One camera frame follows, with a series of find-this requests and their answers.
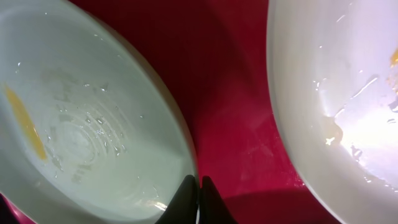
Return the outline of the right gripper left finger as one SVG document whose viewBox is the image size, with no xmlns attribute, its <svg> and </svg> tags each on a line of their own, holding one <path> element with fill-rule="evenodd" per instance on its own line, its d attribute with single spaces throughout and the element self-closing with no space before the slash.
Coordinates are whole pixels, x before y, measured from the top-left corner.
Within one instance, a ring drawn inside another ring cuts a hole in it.
<svg viewBox="0 0 398 224">
<path fill-rule="evenodd" d="M 196 224 L 197 210 L 197 182 L 193 175 L 187 175 L 155 224 Z"/>
</svg>

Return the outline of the pale green plate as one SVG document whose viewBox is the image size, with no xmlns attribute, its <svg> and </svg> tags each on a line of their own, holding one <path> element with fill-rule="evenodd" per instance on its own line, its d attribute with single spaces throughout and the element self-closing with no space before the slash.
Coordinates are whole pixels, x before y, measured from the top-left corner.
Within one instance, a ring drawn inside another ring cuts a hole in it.
<svg viewBox="0 0 398 224">
<path fill-rule="evenodd" d="M 155 223 L 196 175 L 173 96 L 68 1 L 1 2 L 1 193 L 36 223 Z"/>
</svg>

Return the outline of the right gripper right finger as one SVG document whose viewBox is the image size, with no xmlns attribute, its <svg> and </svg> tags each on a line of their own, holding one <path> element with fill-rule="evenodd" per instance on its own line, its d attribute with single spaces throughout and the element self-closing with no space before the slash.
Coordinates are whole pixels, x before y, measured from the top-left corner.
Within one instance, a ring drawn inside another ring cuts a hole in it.
<svg viewBox="0 0 398 224">
<path fill-rule="evenodd" d="M 200 189 L 200 224 L 238 224 L 229 212 L 215 184 L 209 176 L 203 176 Z"/>
</svg>

